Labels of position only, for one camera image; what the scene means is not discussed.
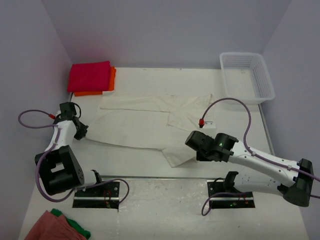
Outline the white t shirt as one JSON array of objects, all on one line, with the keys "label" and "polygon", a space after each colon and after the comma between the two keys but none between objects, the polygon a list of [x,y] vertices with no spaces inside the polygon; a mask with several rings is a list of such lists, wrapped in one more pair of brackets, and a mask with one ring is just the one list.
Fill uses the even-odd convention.
[{"label": "white t shirt", "polygon": [[161,151],[175,168],[196,157],[185,141],[214,96],[112,93],[101,98],[86,138],[104,144]]}]

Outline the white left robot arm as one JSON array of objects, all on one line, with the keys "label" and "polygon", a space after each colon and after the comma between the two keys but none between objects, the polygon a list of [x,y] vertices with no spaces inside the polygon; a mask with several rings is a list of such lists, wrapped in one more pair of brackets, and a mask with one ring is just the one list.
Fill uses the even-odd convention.
[{"label": "white left robot arm", "polygon": [[88,193],[97,197],[103,193],[104,184],[99,173],[92,169],[83,171],[74,152],[73,140],[80,141],[87,132],[88,126],[80,121],[81,110],[74,102],[59,105],[60,113],[53,121],[54,133],[49,146],[43,153],[35,156],[38,176],[46,193],[50,196],[68,190],[86,187]]}]

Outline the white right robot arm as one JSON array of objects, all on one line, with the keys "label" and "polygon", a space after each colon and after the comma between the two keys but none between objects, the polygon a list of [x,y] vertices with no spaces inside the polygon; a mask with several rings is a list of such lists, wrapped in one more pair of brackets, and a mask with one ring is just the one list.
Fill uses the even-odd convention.
[{"label": "white right robot arm", "polygon": [[248,172],[227,173],[223,191],[227,196],[260,192],[283,197],[287,202],[308,207],[313,186],[313,165],[307,159],[292,161],[268,153],[247,149],[242,141],[225,133],[212,138],[193,131],[185,144],[201,162],[225,162],[249,168]]}]

